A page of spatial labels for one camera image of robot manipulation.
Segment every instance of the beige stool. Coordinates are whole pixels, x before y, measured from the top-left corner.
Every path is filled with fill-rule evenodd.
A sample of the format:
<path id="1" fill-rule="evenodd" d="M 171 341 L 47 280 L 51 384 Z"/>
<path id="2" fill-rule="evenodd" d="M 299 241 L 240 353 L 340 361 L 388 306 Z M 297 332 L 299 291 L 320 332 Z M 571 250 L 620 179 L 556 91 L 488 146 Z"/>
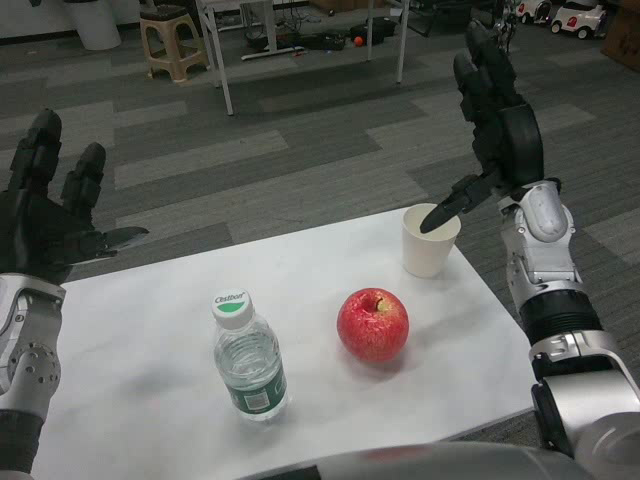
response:
<path id="1" fill-rule="evenodd" d="M 180 43 L 177 32 L 180 25 L 187 25 L 191 29 L 197 47 Z M 158 32 L 164 44 L 163 49 L 151 51 L 147 37 L 149 28 Z M 202 63 L 204 66 L 209 65 L 202 39 L 184 7 L 158 5 L 157 11 L 140 12 L 140 32 L 142 33 L 144 54 L 149 63 L 150 77 L 153 77 L 154 69 L 161 68 L 169 72 L 174 82 L 184 82 L 187 79 L 188 67 L 197 63 Z"/>

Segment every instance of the gray carpet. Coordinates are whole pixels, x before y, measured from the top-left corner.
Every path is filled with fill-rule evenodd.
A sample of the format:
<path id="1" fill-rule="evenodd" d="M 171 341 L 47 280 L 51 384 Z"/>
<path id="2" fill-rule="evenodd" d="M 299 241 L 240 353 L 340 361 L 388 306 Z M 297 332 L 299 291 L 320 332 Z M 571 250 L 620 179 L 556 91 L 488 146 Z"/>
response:
<path id="1" fill-rule="evenodd" d="M 338 14 L 303 28 L 365 16 Z M 401 86 L 397 36 L 374 47 L 371 63 L 356 48 L 242 63 L 241 34 L 224 33 L 222 42 L 231 118 L 202 69 L 183 86 L 167 75 L 148 79 L 137 31 L 108 52 L 86 52 L 77 38 L 0 47 L 0 185 L 17 140 L 48 106 L 65 125 L 54 194 L 84 145 L 100 141 L 108 167 L 96 225 L 152 232 L 117 259 L 77 268 L 74 279 L 439 201 L 478 171 L 451 70 L 464 46 L 459 29 L 436 29 L 428 40 L 412 33 Z M 543 131 L 546 172 L 565 181 L 562 196 L 576 219 L 575 261 L 638 378 L 640 76 L 603 56 L 597 40 L 522 26 L 514 46 L 521 91 Z M 514 314 L 495 204 L 462 220 L 458 246 Z M 531 415 L 465 438 L 538 443 Z"/>

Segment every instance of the wheel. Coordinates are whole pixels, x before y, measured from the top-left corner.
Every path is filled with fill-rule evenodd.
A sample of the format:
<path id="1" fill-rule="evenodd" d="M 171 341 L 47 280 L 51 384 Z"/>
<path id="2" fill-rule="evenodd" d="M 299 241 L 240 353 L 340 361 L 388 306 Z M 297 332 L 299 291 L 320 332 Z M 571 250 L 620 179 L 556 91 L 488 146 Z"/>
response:
<path id="1" fill-rule="evenodd" d="M 582 27 L 580 30 L 578 30 L 578 38 L 580 40 L 584 40 L 589 36 L 590 33 L 591 29 L 589 27 Z"/>

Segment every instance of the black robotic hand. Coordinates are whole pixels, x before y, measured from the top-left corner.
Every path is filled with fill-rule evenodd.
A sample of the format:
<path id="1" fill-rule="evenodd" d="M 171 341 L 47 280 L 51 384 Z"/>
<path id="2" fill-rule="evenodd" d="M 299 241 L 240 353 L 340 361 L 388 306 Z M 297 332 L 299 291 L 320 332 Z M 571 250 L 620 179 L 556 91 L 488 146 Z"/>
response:
<path id="1" fill-rule="evenodd" d="M 466 33 L 471 54 L 453 62 L 462 113 L 473 122 L 473 151 L 481 175 L 468 175 L 422 222 L 423 233 L 441 226 L 460 212 L 467 213 L 486 200 L 492 190 L 513 191 L 544 177 L 542 139 L 531 106 L 514 87 L 516 73 L 495 36 L 472 20 Z"/>
<path id="2" fill-rule="evenodd" d="M 20 140 L 12 176 L 0 193 L 0 273 L 22 273 L 60 284 L 73 265 L 110 258 L 148 233 L 130 227 L 101 233 L 91 210 L 100 195 L 105 150 L 89 145 L 67 174 L 63 205 L 47 198 L 58 166 L 62 122 L 43 110 Z"/>

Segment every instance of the red apple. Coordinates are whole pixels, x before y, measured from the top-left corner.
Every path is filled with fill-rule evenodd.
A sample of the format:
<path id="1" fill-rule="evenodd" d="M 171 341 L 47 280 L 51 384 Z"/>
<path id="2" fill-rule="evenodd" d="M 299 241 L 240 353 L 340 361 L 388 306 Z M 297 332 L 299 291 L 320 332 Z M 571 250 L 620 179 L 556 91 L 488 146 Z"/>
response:
<path id="1" fill-rule="evenodd" d="M 338 335 L 360 360 L 391 360 L 409 336 L 409 316 L 398 298 L 381 288 L 352 294 L 338 313 Z"/>

